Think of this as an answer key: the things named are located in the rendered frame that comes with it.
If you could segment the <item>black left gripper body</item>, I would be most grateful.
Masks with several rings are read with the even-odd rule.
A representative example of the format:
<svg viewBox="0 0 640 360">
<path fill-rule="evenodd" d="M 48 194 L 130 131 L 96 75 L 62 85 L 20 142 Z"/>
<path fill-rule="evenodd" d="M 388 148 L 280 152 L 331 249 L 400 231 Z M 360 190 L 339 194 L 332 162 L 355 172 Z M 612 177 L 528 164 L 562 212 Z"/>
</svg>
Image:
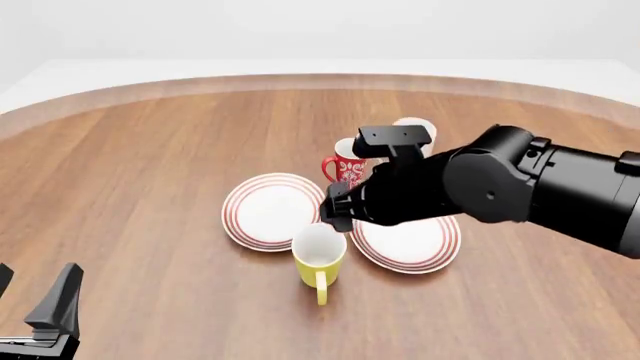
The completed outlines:
<svg viewBox="0 0 640 360">
<path fill-rule="evenodd" d="M 0 337 L 0 360 L 73 360 L 80 341 L 56 330 L 30 336 Z"/>
</svg>

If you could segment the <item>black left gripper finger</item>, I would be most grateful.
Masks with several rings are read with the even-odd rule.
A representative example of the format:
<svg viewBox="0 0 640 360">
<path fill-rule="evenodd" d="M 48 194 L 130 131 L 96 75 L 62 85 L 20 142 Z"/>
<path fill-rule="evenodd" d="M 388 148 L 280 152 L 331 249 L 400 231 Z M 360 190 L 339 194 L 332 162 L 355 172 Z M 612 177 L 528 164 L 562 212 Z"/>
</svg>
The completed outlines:
<svg viewBox="0 0 640 360">
<path fill-rule="evenodd" d="M 10 282 L 12 281 L 14 271 L 5 263 L 0 263 L 0 298 L 3 296 Z"/>
<path fill-rule="evenodd" d="M 79 296 L 83 269 L 77 263 L 67 263 L 60 275 L 24 322 L 32 327 L 34 337 L 79 337 Z"/>
</svg>

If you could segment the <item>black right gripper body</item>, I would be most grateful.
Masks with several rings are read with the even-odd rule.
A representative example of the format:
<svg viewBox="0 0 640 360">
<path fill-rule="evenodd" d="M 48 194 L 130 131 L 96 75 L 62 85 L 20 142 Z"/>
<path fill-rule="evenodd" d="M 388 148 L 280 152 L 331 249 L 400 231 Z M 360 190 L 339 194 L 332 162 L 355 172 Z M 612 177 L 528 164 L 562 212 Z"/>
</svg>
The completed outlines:
<svg viewBox="0 0 640 360">
<path fill-rule="evenodd" d="M 332 182 L 320 205 L 321 221 L 325 224 L 351 224 L 353 219 L 368 219 L 365 203 L 366 185 L 350 188 L 348 182 Z"/>
</svg>

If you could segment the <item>red patterned mug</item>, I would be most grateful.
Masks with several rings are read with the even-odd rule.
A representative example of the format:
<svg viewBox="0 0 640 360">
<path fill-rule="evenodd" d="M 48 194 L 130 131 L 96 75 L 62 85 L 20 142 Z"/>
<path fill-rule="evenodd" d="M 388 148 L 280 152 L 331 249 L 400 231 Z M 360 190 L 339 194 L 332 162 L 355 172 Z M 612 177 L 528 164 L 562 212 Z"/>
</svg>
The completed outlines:
<svg viewBox="0 0 640 360">
<path fill-rule="evenodd" d="M 339 140 L 334 155 L 322 161 L 322 172 L 330 182 L 345 182 L 349 188 L 355 188 L 372 173 L 373 167 L 381 164 L 378 158 L 358 158 L 353 152 L 354 142 L 354 137 Z"/>
</svg>

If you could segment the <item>yellow and white mug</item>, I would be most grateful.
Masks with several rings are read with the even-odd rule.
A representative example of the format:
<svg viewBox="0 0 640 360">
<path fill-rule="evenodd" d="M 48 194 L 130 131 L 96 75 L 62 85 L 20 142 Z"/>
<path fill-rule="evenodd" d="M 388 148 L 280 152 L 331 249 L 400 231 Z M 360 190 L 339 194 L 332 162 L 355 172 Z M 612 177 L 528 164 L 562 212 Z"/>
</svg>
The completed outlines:
<svg viewBox="0 0 640 360">
<path fill-rule="evenodd" d="M 345 236 L 328 224 L 310 224 L 293 237 L 291 251 L 299 277 L 316 290 L 317 304 L 326 305 L 346 255 Z"/>
</svg>

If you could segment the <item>white plate with red rings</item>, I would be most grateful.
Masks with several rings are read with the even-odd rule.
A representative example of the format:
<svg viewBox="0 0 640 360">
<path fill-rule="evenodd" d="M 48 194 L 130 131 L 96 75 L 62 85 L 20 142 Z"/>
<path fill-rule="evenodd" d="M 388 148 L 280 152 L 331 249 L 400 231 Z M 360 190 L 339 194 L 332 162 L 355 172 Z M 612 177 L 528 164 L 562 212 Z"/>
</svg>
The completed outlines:
<svg viewBox="0 0 640 360">
<path fill-rule="evenodd" d="M 462 235 L 452 216 L 384 227 L 353 221 L 350 233 L 358 250 L 393 272 L 421 275 L 448 266 L 457 256 Z"/>
<path fill-rule="evenodd" d="M 281 252 L 303 227 L 320 221 L 323 191 L 292 173 L 265 173 L 245 180 L 224 200 L 222 226 L 234 242 L 254 251 Z"/>
</svg>

